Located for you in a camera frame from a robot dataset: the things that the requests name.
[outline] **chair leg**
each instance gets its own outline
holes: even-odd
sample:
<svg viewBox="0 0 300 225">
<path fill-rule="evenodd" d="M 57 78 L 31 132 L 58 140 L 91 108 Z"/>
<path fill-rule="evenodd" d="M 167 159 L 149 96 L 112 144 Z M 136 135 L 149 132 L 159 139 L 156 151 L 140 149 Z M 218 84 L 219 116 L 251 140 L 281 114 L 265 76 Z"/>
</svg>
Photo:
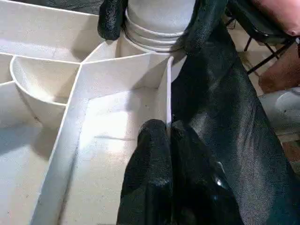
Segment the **chair leg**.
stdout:
<svg viewBox="0 0 300 225">
<path fill-rule="evenodd" d="M 249 40 L 248 40 L 248 42 L 247 42 L 247 44 L 246 44 L 246 47 L 245 47 L 245 49 L 244 49 L 244 52 L 246 52 L 246 51 L 248 50 L 251 41 L 252 41 L 252 38 L 250 37 Z"/>
<path fill-rule="evenodd" d="M 276 59 L 279 59 L 279 56 L 277 55 L 276 52 L 274 52 L 274 50 L 270 47 L 270 45 L 268 45 L 267 43 L 264 43 L 265 46 L 267 46 L 267 48 L 272 52 L 272 54 L 275 54 Z"/>
<path fill-rule="evenodd" d="M 234 21 L 234 18 L 231 18 L 226 24 L 225 26 L 227 27 L 229 24 L 231 24 Z"/>
<path fill-rule="evenodd" d="M 283 51 L 285 51 L 286 49 L 288 49 L 294 41 L 289 41 L 287 44 L 285 44 L 282 48 L 280 48 L 278 51 L 276 51 L 275 53 L 273 53 L 272 55 L 270 55 L 268 58 L 266 58 L 265 60 L 261 61 L 260 63 L 258 63 L 255 67 L 253 67 L 252 69 L 250 69 L 249 71 L 247 71 L 247 75 L 253 73 L 254 71 L 256 71 L 258 68 L 262 67 L 264 64 L 268 63 L 271 59 L 275 58 L 276 55 L 281 54 Z"/>
</svg>

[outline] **white object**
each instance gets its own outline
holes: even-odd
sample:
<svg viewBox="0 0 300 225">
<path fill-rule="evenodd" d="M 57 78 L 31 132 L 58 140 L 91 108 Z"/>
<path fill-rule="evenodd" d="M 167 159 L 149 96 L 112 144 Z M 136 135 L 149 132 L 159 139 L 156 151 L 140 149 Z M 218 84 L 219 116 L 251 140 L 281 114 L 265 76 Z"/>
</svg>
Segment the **white object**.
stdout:
<svg viewBox="0 0 300 225">
<path fill-rule="evenodd" d="M 259 99 L 277 135 L 300 133 L 300 88 L 276 91 Z"/>
<path fill-rule="evenodd" d="M 0 0 L 0 224 L 114 224 L 140 126 L 170 126 L 173 58 L 97 22 Z"/>
<path fill-rule="evenodd" d="M 129 0 L 126 10 L 128 37 L 137 45 L 156 52 L 172 52 L 183 45 L 196 0 Z"/>
</svg>

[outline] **gloved finger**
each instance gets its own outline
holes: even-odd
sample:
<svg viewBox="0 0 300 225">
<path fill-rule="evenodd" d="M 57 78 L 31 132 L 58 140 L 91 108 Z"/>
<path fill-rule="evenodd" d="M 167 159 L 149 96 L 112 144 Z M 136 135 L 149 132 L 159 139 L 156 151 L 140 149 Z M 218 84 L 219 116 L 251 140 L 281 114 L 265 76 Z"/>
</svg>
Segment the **gloved finger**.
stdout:
<svg viewBox="0 0 300 225">
<path fill-rule="evenodd" d="M 228 0 L 198 0 L 195 21 L 185 40 L 187 54 L 197 54 L 219 24 Z"/>
<path fill-rule="evenodd" d="M 128 0 L 105 0 L 99 8 L 98 33 L 106 40 L 120 37 Z"/>
<path fill-rule="evenodd" d="M 188 125 L 172 124 L 175 215 L 180 224 L 242 225 L 220 164 Z"/>
<path fill-rule="evenodd" d="M 149 120 L 125 170 L 117 224 L 169 224 L 172 213 L 172 163 L 165 124 Z"/>
</svg>

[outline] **white plastic tray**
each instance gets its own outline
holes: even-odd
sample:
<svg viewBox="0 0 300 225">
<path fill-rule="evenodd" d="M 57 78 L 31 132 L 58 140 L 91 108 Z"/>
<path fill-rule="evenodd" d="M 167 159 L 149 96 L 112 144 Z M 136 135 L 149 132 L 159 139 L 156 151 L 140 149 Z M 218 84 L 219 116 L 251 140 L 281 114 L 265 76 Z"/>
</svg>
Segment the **white plastic tray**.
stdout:
<svg viewBox="0 0 300 225">
<path fill-rule="evenodd" d="M 170 125 L 173 58 L 97 22 L 0 0 L 0 225 L 115 224 L 140 126 Z"/>
</svg>

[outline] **black chair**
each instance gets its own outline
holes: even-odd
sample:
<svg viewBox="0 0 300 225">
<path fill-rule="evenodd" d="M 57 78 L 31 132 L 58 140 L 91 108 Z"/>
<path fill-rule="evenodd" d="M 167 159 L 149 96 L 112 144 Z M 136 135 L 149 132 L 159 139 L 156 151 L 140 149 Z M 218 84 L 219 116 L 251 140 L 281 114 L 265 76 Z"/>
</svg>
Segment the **black chair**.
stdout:
<svg viewBox="0 0 300 225">
<path fill-rule="evenodd" d="M 236 19 L 250 36 L 244 49 L 245 52 L 248 50 L 251 40 L 254 39 L 264 43 L 272 53 L 272 55 L 247 71 L 247 74 L 256 71 L 275 57 L 279 59 L 280 54 L 288 49 L 296 39 L 296 37 L 284 33 L 271 19 L 260 12 L 250 0 L 229 0 L 227 9 L 232 18 L 226 26 Z M 275 52 L 269 44 L 283 44 L 284 46 Z"/>
</svg>

